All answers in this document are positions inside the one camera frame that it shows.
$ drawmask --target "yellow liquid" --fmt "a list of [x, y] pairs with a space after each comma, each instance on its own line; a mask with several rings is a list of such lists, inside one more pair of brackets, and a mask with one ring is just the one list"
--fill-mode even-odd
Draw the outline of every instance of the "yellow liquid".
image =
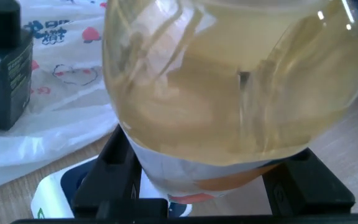
[[108, 2], [105, 82], [137, 144], [218, 166], [279, 159], [341, 118], [358, 94], [351, 6], [261, 2]]

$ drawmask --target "label on bottle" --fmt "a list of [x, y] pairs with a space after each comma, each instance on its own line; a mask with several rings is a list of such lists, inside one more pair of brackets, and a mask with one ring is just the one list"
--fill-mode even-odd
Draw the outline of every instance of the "label on bottle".
[[30, 101], [32, 46], [32, 42], [22, 46], [12, 55], [12, 59], [7, 61], [12, 123], [19, 119]]

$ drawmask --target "plastic bag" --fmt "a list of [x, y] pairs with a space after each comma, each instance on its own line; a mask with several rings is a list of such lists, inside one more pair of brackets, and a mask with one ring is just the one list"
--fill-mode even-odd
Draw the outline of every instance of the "plastic bag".
[[101, 73], [105, 2], [19, 1], [34, 31], [30, 103], [0, 132], [0, 185], [103, 137], [116, 125]]

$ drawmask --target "printed logo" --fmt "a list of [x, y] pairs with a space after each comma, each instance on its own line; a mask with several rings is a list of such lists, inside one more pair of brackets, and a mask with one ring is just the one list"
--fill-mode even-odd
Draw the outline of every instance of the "printed logo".
[[63, 24], [70, 22], [68, 19], [46, 21], [44, 23], [34, 20], [24, 25], [24, 28], [34, 34], [34, 38], [42, 39], [42, 44], [62, 43], [65, 40], [67, 30], [62, 27]]
[[39, 219], [45, 218], [44, 211], [42, 211], [42, 208], [40, 208], [40, 210], [38, 210], [37, 218], [39, 218]]
[[90, 44], [94, 41], [101, 40], [102, 38], [95, 28], [88, 27], [82, 32], [82, 39], [84, 39], [84, 43]]

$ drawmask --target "red heart print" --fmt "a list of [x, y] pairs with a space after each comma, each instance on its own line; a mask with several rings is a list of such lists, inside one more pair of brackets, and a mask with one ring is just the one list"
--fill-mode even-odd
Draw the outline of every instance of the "red heart print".
[[38, 65], [38, 63], [35, 61], [35, 60], [33, 60], [32, 62], [31, 62], [31, 70], [35, 70], [35, 69], [37, 69], [37, 68], [39, 68], [40, 66]]
[[85, 41], [100, 40], [100, 34], [95, 28], [88, 27], [82, 32], [82, 38]]

